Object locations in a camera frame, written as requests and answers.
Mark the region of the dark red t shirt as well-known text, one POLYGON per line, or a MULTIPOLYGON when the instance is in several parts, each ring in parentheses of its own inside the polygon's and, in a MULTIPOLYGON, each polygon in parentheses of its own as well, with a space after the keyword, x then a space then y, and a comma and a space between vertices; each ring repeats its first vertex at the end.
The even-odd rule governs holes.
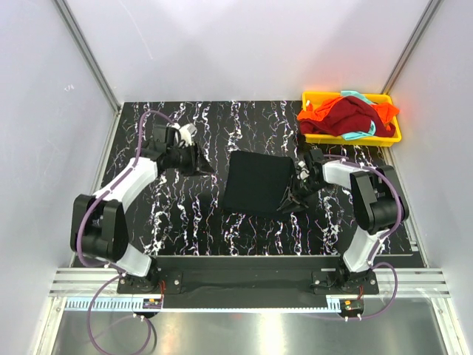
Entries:
POLYGON ((327 117, 326 121, 312 122, 312 121, 299 121, 299 128, 302 134, 320 134, 320 135, 332 135, 334 137, 341 137, 344 133, 362 131, 367 132, 370 128, 370 123, 375 123, 375 135, 376 137, 391 138, 395 134, 395 125, 393 120, 388 125, 383 125, 374 116, 364 116, 360 113, 356 113, 353 116, 349 116, 345 120, 336 120, 334 115, 327 117))

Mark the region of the yellow plastic bin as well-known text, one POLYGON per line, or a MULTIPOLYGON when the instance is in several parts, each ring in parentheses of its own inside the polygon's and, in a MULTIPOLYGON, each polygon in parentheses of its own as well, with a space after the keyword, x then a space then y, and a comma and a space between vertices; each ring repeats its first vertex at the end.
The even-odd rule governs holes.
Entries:
MULTIPOLYGON (((391 97, 388 95, 382 94, 363 94, 371 101, 376 104, 381 104, 383 102, 389 102, 393 105, 391 97)), ((323 100, 328 98, 335 98, 341 96, 340 92, 314 92, 314 91, 305 91, 302 93, 302 110, 305 106, 306 100, 314 100, 317 104, 321 103, 323 100)), ((307 134, 304 135, 308 143, 323 143, 323 144, 348 144, 348 145, 362 145, 362 146, 379 146, 379 147, 389 147, 394 143, 401 141, 401 131, 398 125, 396 116, 394 117, 393 123, 395 125, 395 134, 391 138, 382 138, 382 137, 366 137, 354 141, 346 141, 343 137, 334 137, 332 135, 320 135, 320 134, 307 134)))

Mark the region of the aluminium frame post left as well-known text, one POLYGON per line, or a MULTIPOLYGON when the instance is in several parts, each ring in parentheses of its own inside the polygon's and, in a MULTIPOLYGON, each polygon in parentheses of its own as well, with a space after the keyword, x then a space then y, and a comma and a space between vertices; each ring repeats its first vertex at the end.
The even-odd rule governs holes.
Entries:
POLYGON ((100 68, 100 65, 97 62, 94 54, 92 53, 87 39, 77 19, 75 18, 72 9, 68 4, 68 1, 52 0, 52 4, 58 11, 59 16, 65 24, 69 34, 72 37, 72 40, 78 48, 79 53, 85 61, 90 73, 92 74, 92 77, 95 79, 95 82, 98 85, 100 91, 102 92, 104 98, 106 99, 108 105, 110 106, 112 111, 117 114, 120 111, 121 103, 116 98, 111 86, 106 80, 106 77, 103 74, 103 71, 100 68))

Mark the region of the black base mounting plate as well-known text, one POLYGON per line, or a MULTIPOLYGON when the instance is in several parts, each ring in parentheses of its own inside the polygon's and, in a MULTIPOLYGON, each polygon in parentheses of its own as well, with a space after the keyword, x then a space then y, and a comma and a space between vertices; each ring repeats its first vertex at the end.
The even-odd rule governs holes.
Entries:
POLYGON ((120 294, 163 293, 166 310, 277 311, 326 305, 327 296, 374 296, 378 281, 370 272, 362 286, 334 283, 341 263, 327 256, 159 256, 151 282, 126 277, 120 294))

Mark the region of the aluminium frame post right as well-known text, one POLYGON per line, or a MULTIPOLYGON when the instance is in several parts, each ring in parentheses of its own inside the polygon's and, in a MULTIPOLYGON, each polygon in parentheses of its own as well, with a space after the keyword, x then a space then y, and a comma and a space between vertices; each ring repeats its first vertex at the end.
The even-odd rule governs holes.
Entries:
POLYGON ((395 62, 394 67, 392 68, 385 84, 381 89, 381 94, 389 95, 394 88, 396 82, 401 76, 404 68, 408 64, 410 58, 412 57, 415 49, 420 44, 423 35, 429 28, 429 25, 432 23, 436 13, 439 11, 440 7, 443 4, 443 0, 429 0, 421 13, 420 18, 418 19, 413 31, 411 32, 404 48, 401 51, 401 54, 398 56, 397 61, 395 62))

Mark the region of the aluminium frame post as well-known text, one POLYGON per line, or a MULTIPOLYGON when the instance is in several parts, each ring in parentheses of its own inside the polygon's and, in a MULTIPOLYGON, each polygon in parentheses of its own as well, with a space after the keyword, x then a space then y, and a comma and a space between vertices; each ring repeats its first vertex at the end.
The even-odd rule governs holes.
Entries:
POLYGON ((401 51, 401 54, 398 56, 397 61, 395 62, 394 67, 392 68, 385 84, 381 89, 381 94, 389 95, 394 88, 396 82, 401 76, 404 68, 408 64, 410 58, 412 57, 415 49, 420 44, 423 35, 429 28, 429 25, 432 23, 436 13, 439 11, 440 7, 443 4, 443 0, 429 0, 421 13, 420 18, 418 19, 413 31, 411 32, 404 48, 401 51))
POLYGON ((59 16, 65 24, 69 34, 72 37, 72 40, 78 48, 79 53, 85 61, 90 73, 92 74, 92 77, 95 79, 95 82, 98 85, 100 91, 102 92, 104 98, 106 99, 108 105, 110 106, 112 111, 117 114, 120 111, 121 103, 116 98, 111 86, 106 80, 106 77, 103 74, 103 71, 100 68, 100 65, 97 62, 94 54, 92 53, 87 39, 77 19, 75 18, 72 9, 68 4, 68 1, 52 0, 52 4, 58 11, 59 16))

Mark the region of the orange t shirt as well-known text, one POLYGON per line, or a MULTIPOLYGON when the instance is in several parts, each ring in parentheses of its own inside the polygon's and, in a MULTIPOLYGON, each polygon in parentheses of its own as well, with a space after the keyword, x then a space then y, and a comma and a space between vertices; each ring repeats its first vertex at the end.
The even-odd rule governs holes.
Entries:
POLYGON ((353 95, 328 98, 321 103, 306 100, 304 109, 298 114, 299 121, 322 122, 334 115, 336 120, 345 120, 349 116, 360 113, 364 116, 374 116, 383 125, 388 125, 399 113, 399 109, 389 102, 376 104, 366 102, 353 95))

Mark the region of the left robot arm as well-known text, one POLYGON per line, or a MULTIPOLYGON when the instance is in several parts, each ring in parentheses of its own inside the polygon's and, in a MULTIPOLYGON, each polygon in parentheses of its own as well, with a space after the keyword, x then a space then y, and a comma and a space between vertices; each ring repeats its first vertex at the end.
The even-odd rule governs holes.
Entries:
POLYGON ((70 247, 86 267, 110 266, 142 292, 161 286, 157 262, 130 242, 126 211, 140 193, 164 172, 211 175, 214 170, 194 142, 195 125, 159 125, 137 154, 110 183, 73 203, 70 247))

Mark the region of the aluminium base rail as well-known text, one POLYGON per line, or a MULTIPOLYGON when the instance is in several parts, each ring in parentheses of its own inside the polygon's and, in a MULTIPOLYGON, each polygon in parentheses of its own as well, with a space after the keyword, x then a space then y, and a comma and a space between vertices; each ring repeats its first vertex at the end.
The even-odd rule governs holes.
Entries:
MULTIPOLYGON (((314 294, 334 297, 390 297, 395 288, 395 277, 387 267, 375 270, 371 280, 365 283, 358 293, 323 291, 313 288, 317 280, 325 280, 335 271, 323 268, 321 271, 308 269, 195 269, 162 270, 158 277, 164 282, 164 294, 184 294, 195 289, 223 290, 288 290, 309 291, 314 294)), ((443 273, 435 268, 399 268, 397 275, 397 297, 448 297, 443 273)), ((105 282, 118 276, 112 269, 105 268, 60 268, 56 271, 50 297, 88 297, 92 296, 105 282)), ((138 286, 137 281, 127 277, 125 281, 112 281, 104 294, 145 294, 157 293, 159 286, 138 286)))

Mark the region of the black t shirt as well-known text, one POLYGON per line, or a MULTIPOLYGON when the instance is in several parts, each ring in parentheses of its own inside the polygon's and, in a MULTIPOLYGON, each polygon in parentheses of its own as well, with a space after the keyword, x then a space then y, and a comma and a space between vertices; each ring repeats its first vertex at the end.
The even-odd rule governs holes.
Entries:
POLYGON ((294 161, 290 157, 233 151, 222 209, 286 221, 289 214, 279 211, 279 207, 294 174, 294 161))

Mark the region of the teal t shirt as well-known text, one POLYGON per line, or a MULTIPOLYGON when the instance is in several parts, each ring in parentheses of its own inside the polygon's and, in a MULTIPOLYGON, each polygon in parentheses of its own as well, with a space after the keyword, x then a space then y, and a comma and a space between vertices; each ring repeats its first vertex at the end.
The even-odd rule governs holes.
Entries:
MULTIPOLYGON (((365 95, 355 90, 343 90, 340 92, 340 94, 342 97, 353 96, 369 105, 375 104, 375 102, 371 101, 365 95)), ((367 132, 362 132, 362 131, 348 132, 348 133, 344 133, 342 137, 346 141, 354 141, 354 140, 358 140, 358 139, 362 139, 366 137, 372 137, 375 135, 375 131, 376 131, 375 123, 371 121, 370 128, 367 132)))

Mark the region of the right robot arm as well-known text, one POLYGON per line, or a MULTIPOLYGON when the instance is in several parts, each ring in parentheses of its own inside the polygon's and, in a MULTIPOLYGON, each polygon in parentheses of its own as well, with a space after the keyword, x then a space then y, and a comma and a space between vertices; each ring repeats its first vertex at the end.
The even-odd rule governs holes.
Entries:
POLYGON ((304 210, 309 197, 329 186, 350 191, 357 228, 335 271, 325 280, 315 281, 313 288, 358 293, 371 280, 376 254, 407 219, 409 209, 394 167, 362 166, 344 156, 326 155, 320 149, 311 149, 304 154, 296 174, 291 176, 278 211, 304 210))

